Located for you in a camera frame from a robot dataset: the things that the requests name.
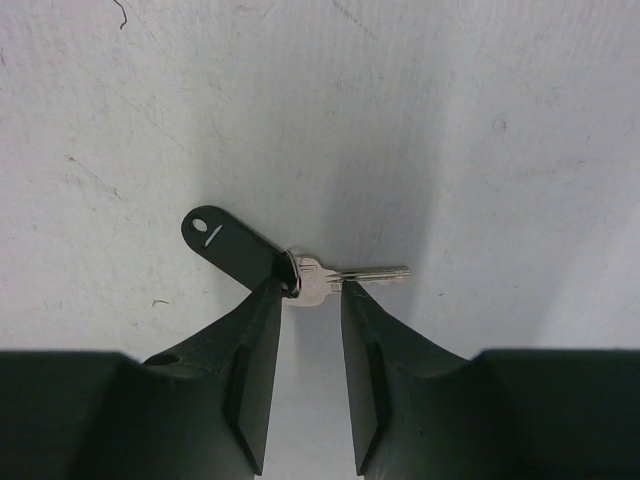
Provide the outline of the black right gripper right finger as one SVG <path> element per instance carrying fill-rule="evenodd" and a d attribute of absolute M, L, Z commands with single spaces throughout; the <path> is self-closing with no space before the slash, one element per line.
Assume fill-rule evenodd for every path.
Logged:
<path fill-rule="evenodd" d="M 341 294 L 356 472 L 477 476 L 474 366 L 389 314 L 359 284 Z"/>

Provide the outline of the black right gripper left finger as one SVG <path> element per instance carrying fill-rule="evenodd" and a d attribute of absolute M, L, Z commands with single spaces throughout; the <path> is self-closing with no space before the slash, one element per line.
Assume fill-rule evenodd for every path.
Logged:
<path fill-rule="evenodd" d="M 162 475 L 263 472 L 278 355 L 282 291 L 267 279 L 234 310 L 144 363 L 158 381 L 154 439 Z"/>

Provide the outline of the key with black tag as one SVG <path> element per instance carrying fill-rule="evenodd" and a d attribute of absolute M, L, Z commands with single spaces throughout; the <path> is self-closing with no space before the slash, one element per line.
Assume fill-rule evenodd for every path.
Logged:
<path fill-rule="evenodd" d="M 313 255 L 280 249 L 216 206 L 187 213 L 181 233 L 191 250 L 251 291 L 269 278 L 279 280 L 285 303 L 294 307 L 318 306 L 348 281 L 387 286 L 411 276 L 407 266 L 328 268 Z"/>

